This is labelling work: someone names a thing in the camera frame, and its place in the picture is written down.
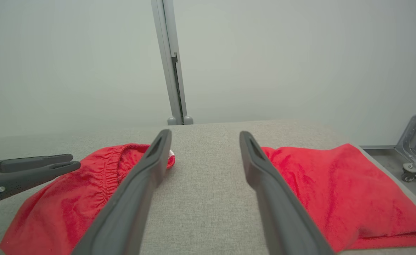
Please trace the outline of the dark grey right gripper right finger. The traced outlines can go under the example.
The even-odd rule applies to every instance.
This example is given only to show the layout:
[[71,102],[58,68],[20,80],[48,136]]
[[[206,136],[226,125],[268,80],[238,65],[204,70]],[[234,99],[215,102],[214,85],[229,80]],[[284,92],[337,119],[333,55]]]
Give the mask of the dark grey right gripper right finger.
[[247,183],[258,200],[269,255],[336,255],[250,132],[239,135]]

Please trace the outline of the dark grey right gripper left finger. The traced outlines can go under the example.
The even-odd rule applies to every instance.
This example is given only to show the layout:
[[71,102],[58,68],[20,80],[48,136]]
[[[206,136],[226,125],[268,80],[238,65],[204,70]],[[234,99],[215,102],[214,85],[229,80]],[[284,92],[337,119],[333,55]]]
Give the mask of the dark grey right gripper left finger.
[[130,170],[72,255],[139,255],[150,203],[169,161],[172,132],[158,133]]

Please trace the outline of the red shorts with white trim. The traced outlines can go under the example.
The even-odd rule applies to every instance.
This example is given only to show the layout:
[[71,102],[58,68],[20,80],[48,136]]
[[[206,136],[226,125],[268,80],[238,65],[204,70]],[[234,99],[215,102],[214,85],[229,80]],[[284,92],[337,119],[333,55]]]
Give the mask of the red shorts with white trim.
[[148,144],[104,147],[22,204],[0,242],[5,255],[70,255]]

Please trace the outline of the red Bulls basketball jersey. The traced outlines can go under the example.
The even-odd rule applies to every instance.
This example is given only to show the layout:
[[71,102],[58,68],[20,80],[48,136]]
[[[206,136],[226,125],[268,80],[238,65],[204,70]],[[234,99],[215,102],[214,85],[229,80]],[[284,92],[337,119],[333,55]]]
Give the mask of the red Bulls basketball jersey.
[[263,152],[335,252],[416,247],[416,205],[353,145]]

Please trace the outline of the grey fabric padded platform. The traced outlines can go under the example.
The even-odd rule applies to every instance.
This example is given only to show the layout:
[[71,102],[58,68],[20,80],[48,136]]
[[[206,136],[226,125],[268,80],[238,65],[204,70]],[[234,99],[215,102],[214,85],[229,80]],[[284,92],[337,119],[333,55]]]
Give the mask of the grey fabric padded platform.
[[[176,163],[153,193],[141,255],[268,255],[258,200],[243,170],[240,132],[250,132],[260,146],[273,148],[354,144],[323,125],[271,120],[3,137],[0,160],[72,154],[81,161],[105,147],[151,144],[163,129],[172,131]],[[23,203],[44,192],[47,184],[51,182],[0,201],[0,244]],[[0,249],[0,255],[8,253]],[[338,254],[416,255],[416,247]]]

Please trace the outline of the grey aluminium partition post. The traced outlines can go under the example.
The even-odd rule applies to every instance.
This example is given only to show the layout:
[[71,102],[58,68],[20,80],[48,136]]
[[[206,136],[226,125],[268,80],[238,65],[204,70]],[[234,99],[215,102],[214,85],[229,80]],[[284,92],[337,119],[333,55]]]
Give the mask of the grey aluminium partition post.
[[191,125],[187,113],[173,0],[150,0],[172,116],[168,125]]

